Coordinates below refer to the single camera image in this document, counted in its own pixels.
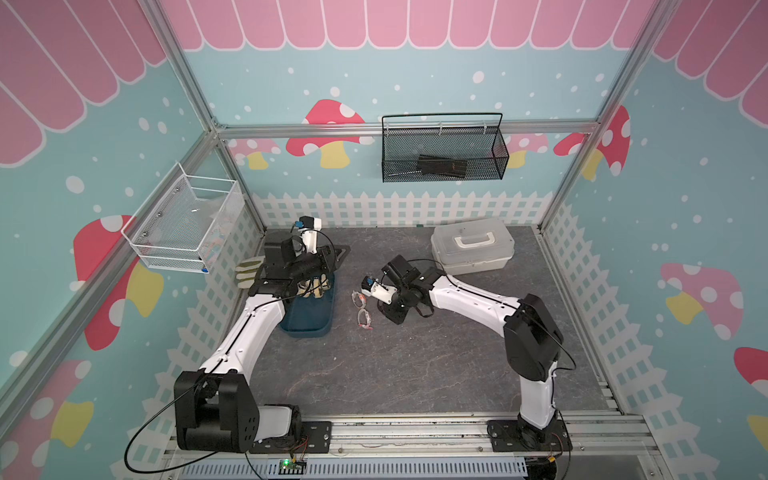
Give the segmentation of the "beige watch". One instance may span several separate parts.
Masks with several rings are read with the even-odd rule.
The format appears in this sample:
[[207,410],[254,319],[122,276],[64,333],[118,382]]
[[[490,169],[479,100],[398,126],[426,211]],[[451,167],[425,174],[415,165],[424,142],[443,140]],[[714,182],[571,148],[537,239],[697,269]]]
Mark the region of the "beige watch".
[[330,283],[327,278],[314,278],[307,293],[311,293],[314,298],[320,299],[329,289]]

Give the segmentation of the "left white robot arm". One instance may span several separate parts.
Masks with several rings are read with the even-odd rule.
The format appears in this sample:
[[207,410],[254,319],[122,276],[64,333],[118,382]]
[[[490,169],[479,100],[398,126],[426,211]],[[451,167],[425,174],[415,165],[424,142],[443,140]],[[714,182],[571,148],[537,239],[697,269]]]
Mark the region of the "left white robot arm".
[[288,404],[258,404],[249,382],[273,330],[294,300],[322,290],[348,256],[331,240],[302,248],[292,235],[273,236],[256,270],[244,309],[212,356],[174,384],[177,443],[182,450],[251,453],[258,445],[291,449],[303,441],[301,414]]

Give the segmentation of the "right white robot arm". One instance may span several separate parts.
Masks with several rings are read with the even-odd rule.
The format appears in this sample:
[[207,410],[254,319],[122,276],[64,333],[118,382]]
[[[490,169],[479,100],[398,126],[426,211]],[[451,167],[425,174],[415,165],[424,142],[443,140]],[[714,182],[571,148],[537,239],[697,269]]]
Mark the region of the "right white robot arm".
[[381,280],[367,276],[361,281],[362,293],[376,299],[379,311],[395,324],[412,310],[423,318],[445,310],[498,334],[520,380],[518,424],[535,433],[549,429],[559,416],[554,379],[560,358],[573,356],[543,300],[533,294],[521,299],[494,294],[458,280],[436,260],[429,259],[424,271],[417,262],[396,256],[382,268]]

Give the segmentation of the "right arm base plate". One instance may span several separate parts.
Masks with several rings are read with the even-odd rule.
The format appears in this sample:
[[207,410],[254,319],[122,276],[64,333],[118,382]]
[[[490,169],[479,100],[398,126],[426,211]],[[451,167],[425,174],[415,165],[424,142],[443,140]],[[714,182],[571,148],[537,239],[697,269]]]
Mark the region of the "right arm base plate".
[[543,429],[537,429],[522,417],[486,422],[487,434],[496,453],[551,452],[556,455],[572,451],[570,434],[563,420],[554,417]]

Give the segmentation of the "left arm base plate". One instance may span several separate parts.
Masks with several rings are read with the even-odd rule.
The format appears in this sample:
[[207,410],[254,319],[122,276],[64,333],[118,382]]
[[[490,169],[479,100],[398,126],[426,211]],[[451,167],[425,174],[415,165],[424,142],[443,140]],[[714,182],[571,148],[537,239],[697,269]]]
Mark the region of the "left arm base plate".
[[299,431],[291,430],[284,437],[257,441],[250,454],[327,454],[330,450],[333,423],[329,421],[303,422]]

